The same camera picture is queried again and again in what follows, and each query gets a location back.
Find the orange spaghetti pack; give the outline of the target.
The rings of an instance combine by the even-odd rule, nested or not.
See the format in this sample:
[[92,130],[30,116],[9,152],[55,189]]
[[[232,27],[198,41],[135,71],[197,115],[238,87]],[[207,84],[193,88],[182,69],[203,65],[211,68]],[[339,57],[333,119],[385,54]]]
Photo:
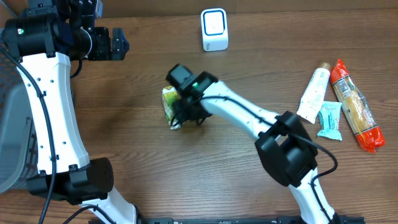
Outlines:
[[342,59],[338,59],[332,69],[330,83],[338,101],[342,103],[343,113],[359,146],[370,153],[375,153],[377,148],[385,145],[386,140],[380,126],[373,118],[366,97],[352,81]]

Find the green yellow sachet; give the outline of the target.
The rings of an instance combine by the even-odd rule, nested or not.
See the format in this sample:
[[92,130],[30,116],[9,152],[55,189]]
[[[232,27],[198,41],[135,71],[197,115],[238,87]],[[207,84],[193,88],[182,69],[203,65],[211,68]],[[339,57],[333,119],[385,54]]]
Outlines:
[[171,130],[178,129],[181,127],[177,119],[172,120],[174,116],[174,110],[172,104],[178,100],[178,94],[173,86],[166,86],[162,89],[162,103],[165,111],[165,117]]

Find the teal wet wipes pack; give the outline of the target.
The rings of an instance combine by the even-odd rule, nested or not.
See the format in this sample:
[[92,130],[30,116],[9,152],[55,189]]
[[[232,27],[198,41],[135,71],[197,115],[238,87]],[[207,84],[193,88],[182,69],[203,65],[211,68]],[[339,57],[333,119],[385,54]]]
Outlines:
[[338,141],[343,140],[339,131],[341,106],[342,103],[337,101],[323,102],[318,112],[321,129],[317,133],[317,136]]

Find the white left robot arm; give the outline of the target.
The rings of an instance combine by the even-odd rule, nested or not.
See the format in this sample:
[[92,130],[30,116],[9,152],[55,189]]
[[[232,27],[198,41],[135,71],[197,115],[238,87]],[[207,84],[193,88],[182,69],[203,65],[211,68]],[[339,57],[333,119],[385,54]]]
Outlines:
[[138,209],[114,186],[109,159],[91,159],[78,130],[71,63],[123,60],[129,43],[120,28],[95,26],[100,0],[30,1],[2,31],[1,52],[17,67],[29,97],[38,145],[32,195],[67,201],[104,223],[140,224]]

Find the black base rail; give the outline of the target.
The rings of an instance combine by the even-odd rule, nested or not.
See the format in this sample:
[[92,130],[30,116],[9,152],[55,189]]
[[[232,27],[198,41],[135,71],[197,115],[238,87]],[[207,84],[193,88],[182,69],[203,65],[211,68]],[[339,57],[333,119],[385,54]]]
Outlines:
[[[89,224],[104,223],[101,220],[90,220]],[[277,218],[243,218],[243,219],[183,219],[148,218],[146,224],[299,224],[305,223],[300,217],[282,216]],[[364,217],[340,217],[342,224],[366,224]]]

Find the white barcode scanner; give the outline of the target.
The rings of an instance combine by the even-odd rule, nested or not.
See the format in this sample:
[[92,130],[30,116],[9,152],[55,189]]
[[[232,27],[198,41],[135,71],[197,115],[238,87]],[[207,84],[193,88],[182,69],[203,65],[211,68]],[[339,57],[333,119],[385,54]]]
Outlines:
[[226,50],[229,44],[228,20],[222,8],[205,9],[200,14],[203,50]]

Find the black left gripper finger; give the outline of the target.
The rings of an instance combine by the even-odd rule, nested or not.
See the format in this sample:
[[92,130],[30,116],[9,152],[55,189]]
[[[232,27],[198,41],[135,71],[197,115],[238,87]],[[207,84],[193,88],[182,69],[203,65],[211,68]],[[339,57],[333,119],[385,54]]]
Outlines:
[[114,47],[112,49],[112,60],[124,60],[127,52],[129,51],[129,47]]
[[125,38],[122,28],[113,28],[112,45],[113,47],[129,47],[129,42]]

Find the grey plastic mesh basket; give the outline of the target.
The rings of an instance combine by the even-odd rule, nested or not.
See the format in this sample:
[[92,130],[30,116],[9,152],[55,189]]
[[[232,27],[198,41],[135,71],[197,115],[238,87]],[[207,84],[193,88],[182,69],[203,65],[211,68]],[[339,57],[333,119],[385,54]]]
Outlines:
[[70,58],[56,53],[19,63],[1,54],[1,192],[27,189],[55,200],[83,187],[90,162],[70,96]]

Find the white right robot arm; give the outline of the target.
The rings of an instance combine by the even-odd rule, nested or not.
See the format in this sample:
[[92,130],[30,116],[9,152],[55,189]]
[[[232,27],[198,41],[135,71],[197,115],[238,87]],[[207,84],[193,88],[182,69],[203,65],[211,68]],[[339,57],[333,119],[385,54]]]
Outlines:
[[280,185],[288,187],[305,223],[339,223],[340,218],[326,200],[319,178],[336,170],[338,163],[319,172],[316,156],[331,152],[314,143],[299,118],[286,111],[277,114],[260,108],[232,91],[208,72],[194,75],[187,67],[176,64],[166,76],[179,99],[173,103],[171,124],[186,121],[201,125],[216,115],[246,133],[254,141],[265,171]]

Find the white tube gold cap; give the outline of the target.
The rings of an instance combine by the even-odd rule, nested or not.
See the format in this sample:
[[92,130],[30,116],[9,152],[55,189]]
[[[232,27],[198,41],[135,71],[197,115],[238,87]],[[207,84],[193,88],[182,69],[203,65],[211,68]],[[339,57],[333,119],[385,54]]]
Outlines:
[[297,115],[314,124],[320,111],[330,78],[331,65],[321,62],[315,69],[306,87],[297,110]]

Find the brown cardboard backboard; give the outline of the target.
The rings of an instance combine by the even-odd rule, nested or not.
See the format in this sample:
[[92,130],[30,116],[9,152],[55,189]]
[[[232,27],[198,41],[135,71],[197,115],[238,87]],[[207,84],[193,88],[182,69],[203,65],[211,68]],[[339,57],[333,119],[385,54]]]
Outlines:
[[397,0],[103,0],[103,17],[188,16],[220,7],[227,13],[389,9]]

